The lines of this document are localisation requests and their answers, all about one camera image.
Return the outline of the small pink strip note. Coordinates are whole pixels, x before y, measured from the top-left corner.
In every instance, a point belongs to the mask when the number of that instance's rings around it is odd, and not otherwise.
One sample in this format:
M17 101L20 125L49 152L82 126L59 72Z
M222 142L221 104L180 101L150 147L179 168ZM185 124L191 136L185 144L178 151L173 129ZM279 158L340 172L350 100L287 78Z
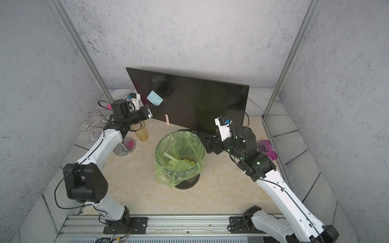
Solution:
M169 125L170 125L170 121L169 121L169 116L168 116L168 114L165 114L165 119L166 119L166 124L167 124L167 126L169 126Z

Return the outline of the yellow strip sticky note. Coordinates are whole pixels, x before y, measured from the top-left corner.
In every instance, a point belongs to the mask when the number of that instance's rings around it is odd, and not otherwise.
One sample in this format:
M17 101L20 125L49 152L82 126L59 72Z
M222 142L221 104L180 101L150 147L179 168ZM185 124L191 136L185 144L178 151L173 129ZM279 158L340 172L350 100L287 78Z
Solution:
M167 157L167 158L169 158L170 160L178 161L178 159L176 159L175 157L173 157L173 156L167 154L166 152L164 153L164 156Z

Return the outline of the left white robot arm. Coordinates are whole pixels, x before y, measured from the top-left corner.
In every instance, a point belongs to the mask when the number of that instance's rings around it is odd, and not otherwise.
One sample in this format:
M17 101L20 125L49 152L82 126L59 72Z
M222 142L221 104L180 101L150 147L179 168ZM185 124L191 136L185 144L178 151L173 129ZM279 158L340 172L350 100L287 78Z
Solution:
M91 205L105 219L105 233L125 233L130 230L130 213L108 192L108 182L101 170L114 148L119 145L132 125L153 117L154 105L135 107L132 101L115 100L112 115L97 142L76 163L63 169L62 182L69 199Z

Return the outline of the light blue sticky note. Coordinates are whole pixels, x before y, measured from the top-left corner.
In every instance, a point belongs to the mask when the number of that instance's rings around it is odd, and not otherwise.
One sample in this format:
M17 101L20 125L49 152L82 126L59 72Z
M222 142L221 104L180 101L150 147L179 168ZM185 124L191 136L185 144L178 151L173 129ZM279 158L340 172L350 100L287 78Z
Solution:
M147 100L154 106L159 106L164 101L164 99L153 90L147 96Z

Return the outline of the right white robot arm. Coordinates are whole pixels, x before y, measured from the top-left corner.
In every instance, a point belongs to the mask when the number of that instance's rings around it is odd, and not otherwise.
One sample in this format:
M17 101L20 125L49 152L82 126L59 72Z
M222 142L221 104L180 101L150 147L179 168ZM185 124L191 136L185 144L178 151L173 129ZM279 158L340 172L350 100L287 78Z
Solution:
M257 149L255 134L249 127L231 131L221 128L217 136L201 135L208 153L226 152L253 182L273 200L285 217L281 221L258 206L243 214L243 228L248 232L262 231L281 243L334 243L339 233L333 225L325 225L315 217L293 193L276 165Z

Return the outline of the green square sticky note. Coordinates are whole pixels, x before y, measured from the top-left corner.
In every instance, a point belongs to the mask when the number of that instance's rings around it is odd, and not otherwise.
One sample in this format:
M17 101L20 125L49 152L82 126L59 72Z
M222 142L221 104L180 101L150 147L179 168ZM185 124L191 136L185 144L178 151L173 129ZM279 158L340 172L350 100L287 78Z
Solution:
M173 161L171 167L173 168L174 171L183 172L183 171L190 170L194 165L195 162L184 159L184 160Z

